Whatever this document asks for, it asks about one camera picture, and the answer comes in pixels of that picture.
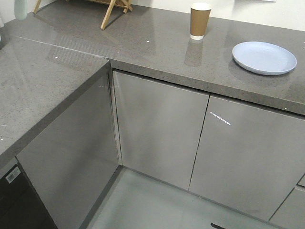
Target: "plate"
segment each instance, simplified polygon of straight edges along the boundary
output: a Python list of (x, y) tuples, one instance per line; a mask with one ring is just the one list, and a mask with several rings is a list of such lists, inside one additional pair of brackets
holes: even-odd
[(296, 67), (296, 57), (288, 50), (265, 42), (243, 42), (234, 46), (234, 60), (243, 68), (263, 75), (281, 75)]

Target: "floor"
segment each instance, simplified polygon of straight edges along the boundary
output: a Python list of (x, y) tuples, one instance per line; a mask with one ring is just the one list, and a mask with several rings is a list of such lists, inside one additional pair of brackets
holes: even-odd
[(123, 169), (87, 229), (276, 229)]

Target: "gray cabinet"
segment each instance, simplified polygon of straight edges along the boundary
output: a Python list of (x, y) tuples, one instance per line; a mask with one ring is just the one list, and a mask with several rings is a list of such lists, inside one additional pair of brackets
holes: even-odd
[(211, 96), (190, 191), (268, 221), (304, 174), (305, 120)]
[(18, 155), (59, 229), (78, 229), (118, 166), (107, 72)]
[(303, 179), (299, 182), (299, 185), (305, 187), (305, 176), (304, 176)]
[(188, 189), (209, 96), (114, 72), (122, 164)]
[(296, 187), (270, 219), (270, 222), (287, 229), (304, 228), (305, 189)]

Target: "kitchen counter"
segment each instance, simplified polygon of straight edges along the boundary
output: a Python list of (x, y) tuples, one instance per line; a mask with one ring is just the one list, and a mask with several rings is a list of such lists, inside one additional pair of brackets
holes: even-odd
[[(210, 18), (203, 42), (193, 43), (189, 14), (114, 8), (102, 31), (106, 10), (58, 0), (5, 25), (11, 39), (0, 51), (0, 167), (89, 88), (103, 58), (112, 68), (305, 115), (305, 32)], [(298, 65), (280, 76), (244, 70), (232, 48), (245, 41), (282, 46)]]
[[(134, 6), (124, 15), (114, 8), (102, 31), (106, 9), (58, 0), (7, 28), (14, 36), (106, 57), (113, 68), (305, 115), (305, 32), (210, 18), (203, 42), (196, 44), (189, 40), (189, 14)], [(280, 76), (251, 73), (232, 59), (232, 48), (246, 41), (282, 46), (298, 65)]]
[(10, 38), (0, 50), (0, 168), (80, 97), (107, 62)]

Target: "white wall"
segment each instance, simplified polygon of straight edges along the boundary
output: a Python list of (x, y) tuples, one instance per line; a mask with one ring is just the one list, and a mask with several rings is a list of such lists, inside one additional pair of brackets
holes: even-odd
[[(40, 7), (50, 4), (55, 0), (42, 0)], [(4, 23), (15, 19), (14, 15), (14, 3), (15, 0), (0, 0), (0, 17)], [(32, 12), (35, 6), (36, 0), (28, 0), (28, 12)]]
[(211, 16), (305, 31), (305, 0), (133, 0), (133, 4), (190, 12), (193, 2), (212, 5)]

